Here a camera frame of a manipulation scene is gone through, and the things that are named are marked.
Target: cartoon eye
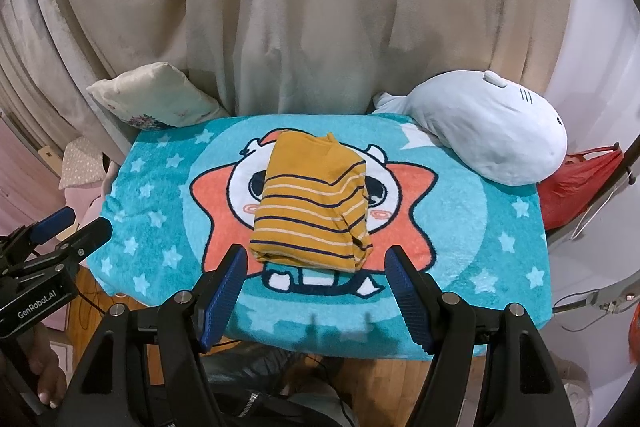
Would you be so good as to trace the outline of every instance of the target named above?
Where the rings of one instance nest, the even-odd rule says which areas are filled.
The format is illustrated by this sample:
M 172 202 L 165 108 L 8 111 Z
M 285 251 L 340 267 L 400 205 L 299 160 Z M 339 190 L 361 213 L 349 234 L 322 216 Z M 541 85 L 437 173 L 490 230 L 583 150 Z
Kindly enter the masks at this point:
M 249 194 L 252 197 L 260 201 L 262 199 L 262 191 L 264 190 L 264 177 L 266 176 L 267 171 L 259 171 L 256 172 L 251 179 L 249 180 Z
M 364 178 L 364 184 L 369 193 L 369 208 L 379 206 L 386 199 L 386 187 L 380 181 L 371 176 Z

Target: pink cheek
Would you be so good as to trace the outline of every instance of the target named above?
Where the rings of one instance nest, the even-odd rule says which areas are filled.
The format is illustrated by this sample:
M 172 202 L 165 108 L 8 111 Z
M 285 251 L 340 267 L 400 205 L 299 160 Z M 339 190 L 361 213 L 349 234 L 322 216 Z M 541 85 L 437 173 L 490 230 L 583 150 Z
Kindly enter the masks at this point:
M 373 219 L 389 219 L 393 214 L 388 210 L 370 210 L 369 216 Z

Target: silver bolt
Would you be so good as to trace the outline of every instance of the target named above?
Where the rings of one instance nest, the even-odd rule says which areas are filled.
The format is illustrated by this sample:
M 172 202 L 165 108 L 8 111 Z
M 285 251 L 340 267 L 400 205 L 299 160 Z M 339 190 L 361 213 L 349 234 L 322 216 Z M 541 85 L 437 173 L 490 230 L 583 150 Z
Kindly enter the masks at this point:
M 115 303 L 111 308 L 109 308 L 109 314 L 113 317 L 119 317 L 124 313 L 125 305 L 121 302 Z
M 460 296 L 457 293 L 444 292 L 442 294 L 442 301 L 453 306 L 460 302 Z
M 182 290 L 181 292 L 178 292 L 177 294 L 175 294 L 174 300 L 178 304 L 187 304 L 187 302 L 191 300 L 191 292 L 188 292 L 187 290 Z
M 518 304 L 517 302 L 509 304 L 509 311 L 513 313 L 516 317 L 522 317 L 524 315 L 523 305 Z

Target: striped shirt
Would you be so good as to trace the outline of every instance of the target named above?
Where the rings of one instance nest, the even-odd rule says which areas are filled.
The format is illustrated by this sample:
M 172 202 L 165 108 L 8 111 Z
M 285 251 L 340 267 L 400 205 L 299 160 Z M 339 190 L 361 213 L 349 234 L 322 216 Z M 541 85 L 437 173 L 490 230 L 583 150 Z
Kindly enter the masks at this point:
M 354 272 L 372 250 L 365 161 L 329 133 L 278 137 L 255 213 L 258 261 Z

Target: cartoon lion face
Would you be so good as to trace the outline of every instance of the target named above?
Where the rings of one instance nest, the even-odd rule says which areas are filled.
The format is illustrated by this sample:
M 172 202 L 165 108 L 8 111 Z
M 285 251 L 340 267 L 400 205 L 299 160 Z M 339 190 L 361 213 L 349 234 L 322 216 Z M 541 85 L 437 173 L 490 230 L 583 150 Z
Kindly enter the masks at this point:
M 191 184 L 192 197 L 211 220 L 211 233 L 202 262 L 204 271 L 216 269 L 234 243 L 250 251 L 249 239 L 254 229 L 254 214 L 262 198 L 267 165 L 275 141 L 283 130 L 274 130 L 262 139 L 251 140 L 240 152 L 243 158 L 239 162 L 203 172 Z M 384 255 L 392 245 L 401 245 L 418 269 L 433 265 L 435 251 L 427 235 L 415 224 L 412 212 L 435 184 L 436 174 L 422 166 L 388 162 L 385 152 L 375 145 L 369 145 L 364 151 L 344 145 L 366 162 L 367 230 L 373 251 L 363 268 L 349 283 L 342 285 L 338 285 L 337 275 L 327 279 L 310 276 L 308 271 L 293 267 L 275 269 L 273 265 L 263 266 L 250 255 L 249 275 L 262 274 L 267 287 L 275 291 L 323 295 L 374 295 L 380 287 L 367 275 L 384 271 Z

